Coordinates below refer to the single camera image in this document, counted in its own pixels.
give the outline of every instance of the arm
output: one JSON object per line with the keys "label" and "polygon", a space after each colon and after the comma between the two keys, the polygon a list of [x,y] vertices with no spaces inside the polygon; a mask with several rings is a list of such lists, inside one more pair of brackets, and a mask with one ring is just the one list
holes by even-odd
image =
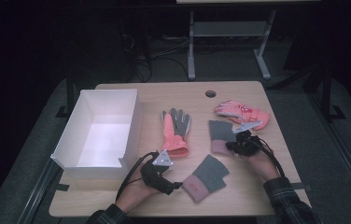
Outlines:
{"label": "arm", "polygon": [[260,150],[255,155],[241,158],[265,180],[263,187],[274,208],[278,223],[321,223],[312,208],[300,200],[288,178],[280,176],[265,153]]}
{"label": "arm", "polygon": [[91,215],[87,221],[87,224],[131,223],[131,220],[127,217],[127,214],[145,199],[159,193],[158,190],[147,186],[143,179],[141,179],[141,167],[142,165],[135,170],[134,174],[130,178],[129,184],[120,194],[118,200],[115,203],[112,203],[105,211],[99,210]]}

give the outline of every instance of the white box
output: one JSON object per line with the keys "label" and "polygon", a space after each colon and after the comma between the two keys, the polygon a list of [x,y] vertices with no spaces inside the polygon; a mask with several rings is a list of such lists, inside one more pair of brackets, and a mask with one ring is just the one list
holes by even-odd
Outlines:
{"label": "white box", "polygon": [[137,90],[85,90],[51,158],[73,178],[122,179],[137,162]]}

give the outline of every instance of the person's left hand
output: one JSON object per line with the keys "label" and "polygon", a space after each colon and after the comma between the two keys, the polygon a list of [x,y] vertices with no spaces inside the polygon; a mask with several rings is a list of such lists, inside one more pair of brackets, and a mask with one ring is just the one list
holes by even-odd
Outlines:
{"label": "person's left hand", "polygon": [[154,194],[160,193],[157,189],[147,186],[141,176],[140,169],[144,164],[141,164],[130,177],[129,184],[120,194],[115,205],[124,213],[130,212],[145,199]]}

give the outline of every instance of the person's right hand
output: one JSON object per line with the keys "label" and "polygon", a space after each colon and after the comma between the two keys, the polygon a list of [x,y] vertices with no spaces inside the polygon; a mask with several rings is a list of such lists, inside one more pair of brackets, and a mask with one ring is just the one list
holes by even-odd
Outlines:
{"label": "person's right hand", "polygon": [[265,181],[280,177],[280,174],[278,173],[274,163],[262,150],[259,150],[256,154],[249,157],[242,155],[239,157],[244,161],[247,161],[253,170]]}

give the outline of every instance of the dark plaid shirt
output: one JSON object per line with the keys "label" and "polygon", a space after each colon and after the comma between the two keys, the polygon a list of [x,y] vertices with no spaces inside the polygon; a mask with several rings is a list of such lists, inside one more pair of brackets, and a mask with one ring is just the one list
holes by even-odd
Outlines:
{"label": "dark plaid shirt", "polygon": [[[274,208],[278,223],[322,223],[306,203],[302,202],[286,177],[267,181],[263,185]],[[95,212],[87,224],[126,224],[132,221],[116,205]]]}

